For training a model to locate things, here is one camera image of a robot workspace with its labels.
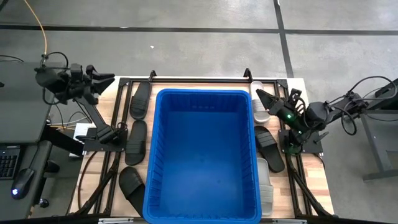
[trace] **black slipper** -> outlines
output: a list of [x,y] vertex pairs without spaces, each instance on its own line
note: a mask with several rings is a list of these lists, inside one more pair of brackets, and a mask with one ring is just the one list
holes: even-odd
[[142,182],[137,170],[133,167],[126,167],[120,172],[119,186],[124,197],[136,209],[137,213],[142,215],[144,205],[145,185]]
[[130,115],[134,119],[144,119],[147,114],[152,85],[148,81],[140,82],[136,94],[131,97]]
[[256,146],[263,158],[267,160],[269,169],[273,172],[283,171],[285,164],[272,134],[263,126],[254,127],[254,134],[256,136]]
[[129,166],[142,162],[145,158],[147,141],[147,123],[137,120],[132,124],[130,139],[126,144],[124,161]]

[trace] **keyboard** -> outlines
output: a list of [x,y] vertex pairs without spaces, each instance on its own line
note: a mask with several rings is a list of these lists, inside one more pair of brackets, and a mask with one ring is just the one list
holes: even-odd
[[0,146],[0,180],[12,180],[19,165],[20,146]]

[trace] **white slide sandal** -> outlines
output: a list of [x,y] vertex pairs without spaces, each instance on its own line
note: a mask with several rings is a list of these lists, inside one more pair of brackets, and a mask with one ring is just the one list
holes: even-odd
[[263,90],[264,87],[262,82],[254,81],[250,83],[250,96],[251,96],[251,106],[253,110],[254,122],[257,124],[264,124],[269,121],[269,114],[261,103],[259,96],[256,93],[256,90]]
[[274,203],[274,187],[269,178],[268,163],[263,158],[257,158],[257,169],[259,173],[260,198],[262,215],[272,214],[272,205]]

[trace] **computer mouse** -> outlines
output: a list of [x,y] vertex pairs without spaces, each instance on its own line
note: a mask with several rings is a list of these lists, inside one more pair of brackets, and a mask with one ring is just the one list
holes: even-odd
[[27,195],[34,173],[35,171],[30,168],[22,169],[18,172],[11,187],[13,199],[19,200]]

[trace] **wooden table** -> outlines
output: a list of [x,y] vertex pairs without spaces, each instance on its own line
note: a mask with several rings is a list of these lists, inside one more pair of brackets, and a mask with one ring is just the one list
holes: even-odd
[[[105,122],[110,124],[113,108],[115,104],[116,92],[118,90],[118,83],[119,80],[117,77],[116,81],[109,86],[106,91],[100,96],[99,105],[97,106],[98,111],[101,113],[102,117],[104,118]],[[296,88],[302,90],[302,98],[308,104],[307,93],[305,91],[304,80],[302,78],[288,78],[288,86],[289,92],[292,88]],[[138,87],[138,83],[135,83],[132,90],[132,95],[136,92]],[[152,86],[152,94],[150,96],[150,103],[148,112],[145,118],[145,121],[148,126],[148,133],[147,133],[147,153],[145,159],[138,165],[134,166],[138,173],[140,174],[142,180],[146,182],[147,176],[147,165],[149,159],[149,151],[150,151],[150,140],[152,135],[152,126],[154,122],[154,111],[155,111],[155,101],[157,93],[164,89],[164,88],[184,88],[184,89],[217,89],[217,90],[244,90],[249,91],[248,84],[214,84],[214,83],[154,83]],[[270,84],[264,84],[265,91],[274,94],[274,88]],[[126,88],[124,88],[121,100],[121,106],[119,109],[118,121],[121,121],[123,107],[124,107],[124,100],[126,98]],[[134,120],[128,116],[127,125],[129,127],[129,131],[133,124]],[[277,140],[278,135],[277,132],[280,129],[279,120],[276,116],[271,116],[271,120],[264,125],[274,138]],[[109,164],[113,161],[113,155],[111,156]],[[85,156],[83,163],[81,165],[81,171],[84,168],[84,165],[87,162],[89,156]],[[93,193],[94,189],[97,187],[98,182],[100,180],[101,168],[103,164],[104,153],[99,152],[87,168],[87,172],[83,178],[83,183],[81,186],[81,201],[82,204],[90,197]],[[302,160],[304,165],[305,177],[307,180],[308,188],[311,190],[312,194],[317,198],[317,200],[322,204],[322,206],[330,213],[333,213],[333,207],[331,204],[330,193],[328,189],[328,184],[326,181],[326,175],[323,168],[323,165],[319,158],[315,157],[312,154],[302,154]],[[121,156],[121,163],[119,166],[119,173],[126,167],[127,165],[124,163],[124,153]],[[274,211],[270,217],[263,217],[263,218],[293,218],[293,208],[292,208],[292,198],[290,194],[290,187],[289,187],[289,180],[287,175],[287,169],[277,174],[270,172],[271,175],[271,184],[274,186]],[[138,213],[135,209],[130,205],[130,203],[124,198],[119,184],[116,184],[116,189],[114,192],[114,202],[112,207],[111,215],[112,217],[139,217]],[[108,186],[105,188],[103,199],[102,199],[102,206],[101,212],[103,211],[106,205],[106,199],[108,197]],[[300,188],[296,184],[298,200],[300,204],[300,208],[303,212],[304,210],[304,203],[303,203],[303,196],[301,193]],[[73,196],[73,202],[71,205],[71,212],[78,210],[77,206],[77,188],[75,190],[75,194]]]

